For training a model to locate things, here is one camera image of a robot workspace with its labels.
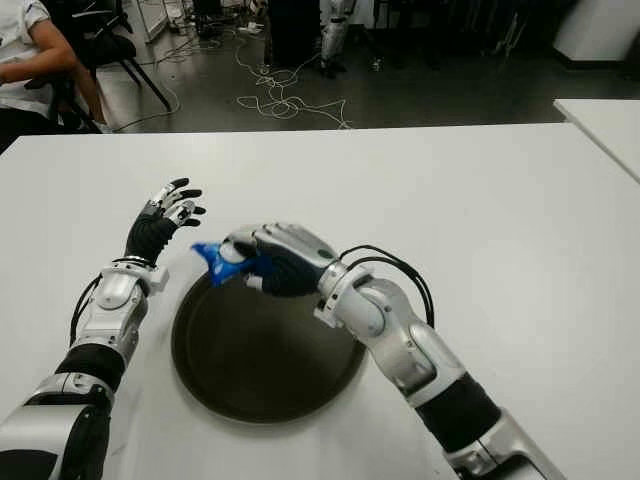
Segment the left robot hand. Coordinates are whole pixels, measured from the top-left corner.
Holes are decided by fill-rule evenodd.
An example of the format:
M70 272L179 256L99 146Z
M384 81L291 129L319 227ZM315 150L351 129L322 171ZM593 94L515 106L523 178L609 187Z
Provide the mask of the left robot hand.
M189 189L190 180L170 181L152 195L129 229L124 256L154 266L173 235L185 227L198 227L206 209L196 200L203 192Z

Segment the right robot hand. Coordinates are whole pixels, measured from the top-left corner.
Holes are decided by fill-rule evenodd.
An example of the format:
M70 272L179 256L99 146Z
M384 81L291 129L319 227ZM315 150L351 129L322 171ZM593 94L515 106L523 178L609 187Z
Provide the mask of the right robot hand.
M247 287L290 298L315 294L337 253L320 237L282 222L242 227L222 242L222 256L238 264Z

